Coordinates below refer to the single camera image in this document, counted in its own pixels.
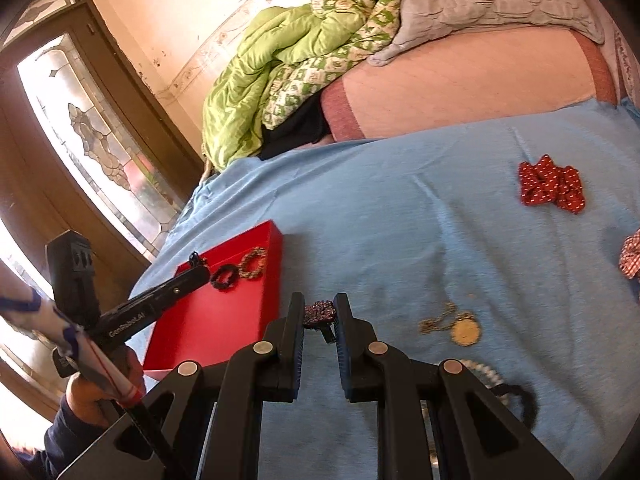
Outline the dark blue sleeve forearm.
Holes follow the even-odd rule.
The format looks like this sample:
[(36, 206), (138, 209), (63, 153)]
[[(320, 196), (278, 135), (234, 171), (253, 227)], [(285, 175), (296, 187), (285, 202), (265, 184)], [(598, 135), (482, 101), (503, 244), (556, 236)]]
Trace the dark blue sleeve forearm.
[(44, 435), (44, 449), (27, 452), (12, 448), (12, 452), (30, 478), (56, 479), (106, 428), (106, 418), (96, 401), (78, 403), (66, 394)]

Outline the person's left hand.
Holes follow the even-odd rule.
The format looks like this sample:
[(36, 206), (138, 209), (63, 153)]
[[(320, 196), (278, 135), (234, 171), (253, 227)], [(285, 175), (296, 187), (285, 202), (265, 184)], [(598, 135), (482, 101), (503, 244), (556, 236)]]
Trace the person's left hand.
[[(136, 352), (126, 347), (128, 378), (141, 392), (145, 392), (142, 365)], [(111, 426), (103, 403), (113, 397), (94, 382), (77, 373), (67, 383), (65, 399), (73, 414), (86, 424), (105, 429)]]

